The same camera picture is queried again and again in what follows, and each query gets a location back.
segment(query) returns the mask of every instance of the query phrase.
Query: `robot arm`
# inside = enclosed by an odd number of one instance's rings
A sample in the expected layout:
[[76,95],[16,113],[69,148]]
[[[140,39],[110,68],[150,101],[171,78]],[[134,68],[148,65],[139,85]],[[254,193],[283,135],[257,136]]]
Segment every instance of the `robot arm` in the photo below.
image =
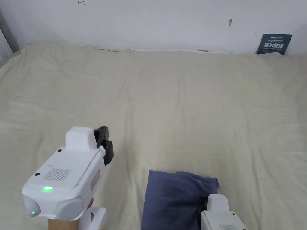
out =
[[60,147],[30,177],[22,189],[31,217],[62,221],[80,219],[79,229],[96,230],[106,220],[106,210],[87,206],[114,156],[108,128],[73,127]]

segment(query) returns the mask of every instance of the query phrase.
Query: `beige cloth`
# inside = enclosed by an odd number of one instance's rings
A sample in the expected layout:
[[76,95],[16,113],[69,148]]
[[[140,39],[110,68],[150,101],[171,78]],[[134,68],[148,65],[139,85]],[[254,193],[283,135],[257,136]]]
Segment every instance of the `beige cloth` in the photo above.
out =
[[307,229],[307,56],[33,44],[0,70],[0,222],[47,229],[21,188],[72,126],[109,127],[94,205],[140,229],[148,170],[217,177],[249,230]]

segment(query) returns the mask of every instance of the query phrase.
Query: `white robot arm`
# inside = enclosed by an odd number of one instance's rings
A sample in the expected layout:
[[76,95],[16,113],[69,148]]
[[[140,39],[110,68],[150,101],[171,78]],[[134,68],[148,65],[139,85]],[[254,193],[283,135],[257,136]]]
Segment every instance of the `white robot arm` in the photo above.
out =
[[80,219],[79,230],[99,229],[106,220],[106,210],[87,207],[113,156],[107,127],[94,131],[73,127],[66,133],[65,147],[57,149],[23,186],[29,215]]
[[235,212],[229,211],[228,200],[224,195],[211,194],[207,210],[201,213],[201,230],[246,230]]

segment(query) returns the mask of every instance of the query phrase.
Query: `orange label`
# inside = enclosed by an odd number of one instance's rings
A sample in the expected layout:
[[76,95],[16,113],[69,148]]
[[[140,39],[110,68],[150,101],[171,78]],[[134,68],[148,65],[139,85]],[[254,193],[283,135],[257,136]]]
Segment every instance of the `orange label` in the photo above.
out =
[[98,179],[100,178],[100,170],[98,170],[98,172],[96,173],[94,179],[92,180],[92,183],[91,183],[91,190],[94,189]]

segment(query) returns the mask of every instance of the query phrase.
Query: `white plastic housing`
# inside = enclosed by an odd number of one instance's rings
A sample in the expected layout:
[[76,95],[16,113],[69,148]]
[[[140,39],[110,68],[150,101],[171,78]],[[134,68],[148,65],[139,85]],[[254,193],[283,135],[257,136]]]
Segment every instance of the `white plastic housing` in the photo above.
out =
[[104,155],[102,146],[96,148],[91,128],[73,127],[69,130],[66,147],[55,151],[22,189],[29,215],[79,219],[104,175]]
[[224,195],[211,194],[207,211],[201,213],[201,230],[247,230],[235,212],[229,211]]

